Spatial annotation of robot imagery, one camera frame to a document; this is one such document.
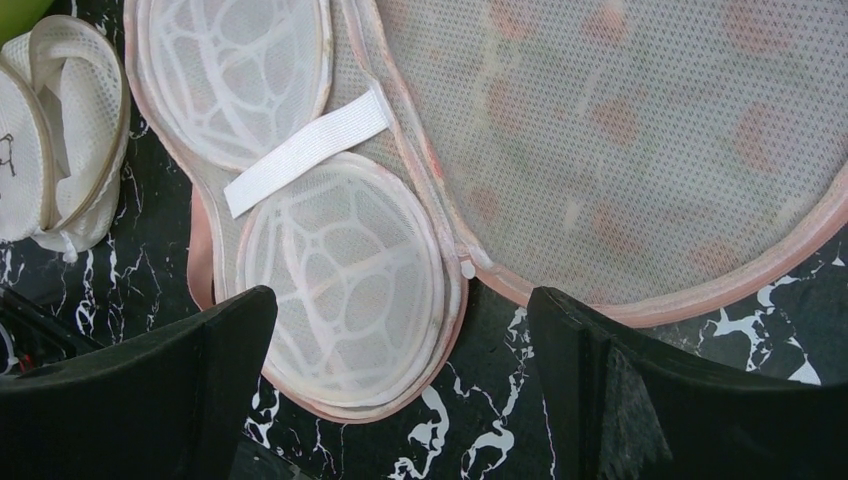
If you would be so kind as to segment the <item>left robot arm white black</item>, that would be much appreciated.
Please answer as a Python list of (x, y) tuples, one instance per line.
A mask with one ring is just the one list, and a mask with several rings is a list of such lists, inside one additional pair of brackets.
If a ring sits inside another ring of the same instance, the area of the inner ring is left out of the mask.
[(20, 376), (102, 348), (18, 292), (1, 287), (2, 377)]

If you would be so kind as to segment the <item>floral mesh laundry bag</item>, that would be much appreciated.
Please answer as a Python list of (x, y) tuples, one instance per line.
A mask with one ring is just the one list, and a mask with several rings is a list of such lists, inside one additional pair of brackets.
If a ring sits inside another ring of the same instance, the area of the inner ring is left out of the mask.
[(327, 420), (417, 397), (471, 280), (652, 327), (847, 220), (843, 1), (128, 1), (124, 28), (194, 187), (197, 304), (270, 288), (263, 376)]

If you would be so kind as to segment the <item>white zipper pull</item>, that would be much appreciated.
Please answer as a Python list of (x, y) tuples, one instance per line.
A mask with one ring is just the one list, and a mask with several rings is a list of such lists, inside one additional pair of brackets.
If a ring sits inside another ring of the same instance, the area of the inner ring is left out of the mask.
[(476, 268), (470, 259), (463, 259), (460, 261), (460, 271), (462, 276), (466, 279), (473, 279), (476, 277)]

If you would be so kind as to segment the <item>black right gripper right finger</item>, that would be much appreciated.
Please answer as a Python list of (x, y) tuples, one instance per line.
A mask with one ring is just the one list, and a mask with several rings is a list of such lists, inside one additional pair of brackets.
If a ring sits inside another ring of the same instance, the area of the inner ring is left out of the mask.
[(551, 288), (527, 304), (562, 479), (843, 479), (847, 387), (747, 373)]

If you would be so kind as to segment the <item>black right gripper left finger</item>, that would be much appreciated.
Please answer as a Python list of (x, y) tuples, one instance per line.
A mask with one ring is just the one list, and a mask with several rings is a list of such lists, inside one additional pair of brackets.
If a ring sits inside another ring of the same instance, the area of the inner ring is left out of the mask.
[(251, 288), (122, 343), (1, 379), (5, 479), (226, 479), (277, 315)]

